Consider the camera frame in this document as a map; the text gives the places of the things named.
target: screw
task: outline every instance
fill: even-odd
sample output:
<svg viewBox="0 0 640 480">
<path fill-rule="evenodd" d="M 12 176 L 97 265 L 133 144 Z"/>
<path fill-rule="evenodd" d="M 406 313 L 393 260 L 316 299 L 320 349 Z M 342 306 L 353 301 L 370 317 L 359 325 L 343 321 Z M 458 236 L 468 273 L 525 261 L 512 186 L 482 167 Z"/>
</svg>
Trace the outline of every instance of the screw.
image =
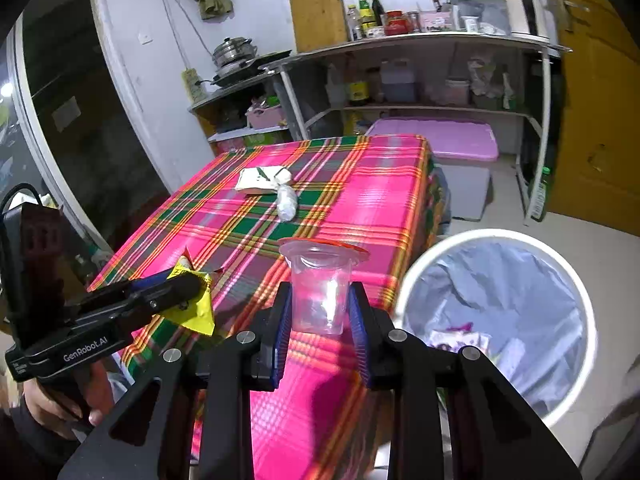
<svg viewBox="0 0 640 480">
<path fill-rule="evenodd" d="M 401 343 L 407 338 L 406 332 L 404 330 L 400 330 L 399 328 L 390 330 L 387 336 L 389 339 L 391 339 L 391 341 L 395 341 L 396 343 Z"/>
<path fill-rule="evenodd" d="M 253 341 L 255 339 L 255 334 L 251 332 L 251 330 L 242 330 L 242 332 L 236 336 L 236 339 L 240 344 L 244 345 Z"/>
<path fill-rule="evenodd" d="M 182 352 L 180 352 L 177 348 L 169 348 L 162 354 L 162 358 L 168 363 L 176 362 L 178 359 L 180 359 L 180 357 L 182 357 Z"/>
<path fill-rule="evenodd" d="M 475 346 L 465 346 L 462 349 L 462 355 L 470 361 L 475 361 L 480 357 L 480 351 Z"/>
</svg>

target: yellow snack bag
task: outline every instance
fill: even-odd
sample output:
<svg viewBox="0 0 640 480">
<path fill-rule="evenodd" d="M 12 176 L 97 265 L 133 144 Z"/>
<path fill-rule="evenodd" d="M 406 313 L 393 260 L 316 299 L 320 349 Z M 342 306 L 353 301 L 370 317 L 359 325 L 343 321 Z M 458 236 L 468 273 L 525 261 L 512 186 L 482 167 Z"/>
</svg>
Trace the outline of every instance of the yellow snack bag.
<svg viewBox="0 0 640 480">
<path fill-rule="evenodd" d="M 203 287 L 200 289 L 200 295 L 189 300 L 186 306 L 172 306 L 171 308 L 163 311 L 161 315 L 175 324 L 210 336 L 213 334 L 213 329 L 215 327 L 213 313 L 211 311 L 211 277 L 206 272 L 196 272 L 195 270 L 188 269 L 183 266 L 182 263 L 182 261 L 178 261 L 174 270 L 172 270 L 167 279 L 177 276 L 183 272 L 195 274 L 203 282 Z"/>
</svg>

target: wooden cutting board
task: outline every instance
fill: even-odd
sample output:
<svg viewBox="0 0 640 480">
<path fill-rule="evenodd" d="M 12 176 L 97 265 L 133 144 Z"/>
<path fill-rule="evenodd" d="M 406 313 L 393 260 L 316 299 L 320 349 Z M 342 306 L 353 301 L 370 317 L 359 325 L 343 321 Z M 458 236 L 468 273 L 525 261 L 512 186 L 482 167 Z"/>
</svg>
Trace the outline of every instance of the wooden cutting board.
<svg viewBox="0 0 640 480">
<path fill-rule="evenodd" d="M 349 40 L 342 0 L 289 2 L 298 52 L 308 52 Z"/>
</svg>

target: thermos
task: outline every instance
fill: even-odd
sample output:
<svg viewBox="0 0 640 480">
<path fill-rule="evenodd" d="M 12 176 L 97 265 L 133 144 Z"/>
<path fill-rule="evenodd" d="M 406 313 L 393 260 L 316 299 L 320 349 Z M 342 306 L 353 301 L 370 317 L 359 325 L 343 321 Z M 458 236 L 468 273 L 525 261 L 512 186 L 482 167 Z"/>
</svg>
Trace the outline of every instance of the thermos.
<svg viewBox="0 0 640 480">
<path fill-rule="evenodd" d="M 540 0 L 505 0 L 511 34 L 521 38 L 549 41 L 545 11 Z"/>
</svg>

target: gray trash bag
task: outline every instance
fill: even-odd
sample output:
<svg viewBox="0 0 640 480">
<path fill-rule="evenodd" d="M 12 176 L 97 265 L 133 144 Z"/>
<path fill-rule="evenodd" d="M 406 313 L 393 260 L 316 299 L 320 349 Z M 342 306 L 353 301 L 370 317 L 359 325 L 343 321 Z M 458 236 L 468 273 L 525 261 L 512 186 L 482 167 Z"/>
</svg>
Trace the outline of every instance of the gray trash bag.
<svg viewBox="0 0 640 480">
<path fill-rule="evenodd" d="M 405 323 L 427 341 L 432 330 L 473 322 L 491 336 L 489 357 L 520 340 L 524 355 L 511 384 L 542 417 L 574 384 L 585 329 L 580 299 L 548 263 L 508 240 L 477 240 L 424 270 L 410 293 Z"/>
</svg>

